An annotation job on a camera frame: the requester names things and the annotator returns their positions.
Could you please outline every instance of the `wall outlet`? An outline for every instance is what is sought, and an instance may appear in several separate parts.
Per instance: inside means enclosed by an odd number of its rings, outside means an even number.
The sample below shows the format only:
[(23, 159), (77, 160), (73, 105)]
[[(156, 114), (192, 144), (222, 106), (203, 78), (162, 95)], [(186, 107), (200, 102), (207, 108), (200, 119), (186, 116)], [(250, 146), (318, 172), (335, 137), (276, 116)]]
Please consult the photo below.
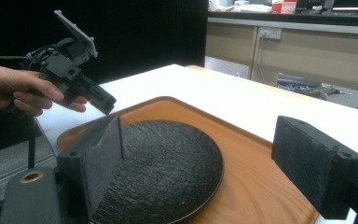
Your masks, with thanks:
[(268, 39), (281, 39), (282, 28), (260, 27), (258, 36)]

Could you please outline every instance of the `wooden tray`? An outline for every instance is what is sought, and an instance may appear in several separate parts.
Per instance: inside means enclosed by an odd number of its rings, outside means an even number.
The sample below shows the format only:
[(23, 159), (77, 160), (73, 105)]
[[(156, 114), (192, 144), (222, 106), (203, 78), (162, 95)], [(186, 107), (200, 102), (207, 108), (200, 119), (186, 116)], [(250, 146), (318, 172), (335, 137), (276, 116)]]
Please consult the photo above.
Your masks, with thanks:
[[(225, 162), (220, 189), (186, 223), (314, 223), (319, 216), (271, 159), (272, 144), (258, 136), (172, 97), (155, 98), (109, 116), (114, 115), (120, 115), (123, 126), (151, 119), (187, 123), (220, 147)], [(68, 148), (94, 121), (61, 134), (59, 149)]]

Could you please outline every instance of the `brown tray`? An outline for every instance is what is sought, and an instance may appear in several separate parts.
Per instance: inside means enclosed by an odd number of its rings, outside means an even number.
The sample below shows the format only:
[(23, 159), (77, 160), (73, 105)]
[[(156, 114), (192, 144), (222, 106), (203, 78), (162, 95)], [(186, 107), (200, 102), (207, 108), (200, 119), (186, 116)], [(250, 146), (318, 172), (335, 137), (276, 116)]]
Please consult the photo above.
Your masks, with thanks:
[[(252, 133), (172, 97), (155, 98), (109, 116), (114, 115), (120, 115), (123, 126), (151, 119), (187, 123), (220, 147), (225, 162), (220, 189), (186, 223), (314, 223), (319, 216), (271, 159), (272, 144)], [(59, 149), (68, 148), (94, 121), (62, 133)]]

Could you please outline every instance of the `table top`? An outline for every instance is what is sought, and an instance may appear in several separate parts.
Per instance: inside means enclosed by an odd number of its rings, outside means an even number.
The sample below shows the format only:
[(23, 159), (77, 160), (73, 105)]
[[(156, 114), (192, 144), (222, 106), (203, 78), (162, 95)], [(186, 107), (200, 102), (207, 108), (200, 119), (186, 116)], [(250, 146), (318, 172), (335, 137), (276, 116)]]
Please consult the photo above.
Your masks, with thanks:
[[(270, 142), (277, 117), (283, 115), (306, 121), (358, 152), (358, 109), (204, 71), (173, 64), (101, 86), (117, 98), (112, 113), (159, 96), (171, 96)], [(54, 105), (37, 121), (52, 150), (58, 154), (57, 137), (61, 133), (103, 116), (90, 104), (84, 113)], [(352, 223), (353, 217), (350, 213), (347, 221), (337, 223)], [(317, 223), (325, 222), (322, 218), (317, 220)]]

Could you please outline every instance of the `black backdrop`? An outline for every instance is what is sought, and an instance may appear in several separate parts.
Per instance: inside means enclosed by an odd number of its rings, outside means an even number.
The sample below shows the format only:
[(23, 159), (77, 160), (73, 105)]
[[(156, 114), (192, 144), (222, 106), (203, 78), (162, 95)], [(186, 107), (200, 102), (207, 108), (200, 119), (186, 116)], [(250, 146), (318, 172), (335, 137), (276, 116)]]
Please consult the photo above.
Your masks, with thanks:
[[(98, 57), (81, 68), (97, 83), (176, 63), (204, 65), (207, 0), (0, 0), (0, 56), (24, 56), (72, 36), (53, 13), (95, 38)], [(20, 68), (19, 61), (0, 65)], [(0, 113), (0, 148), (28, 126)]]

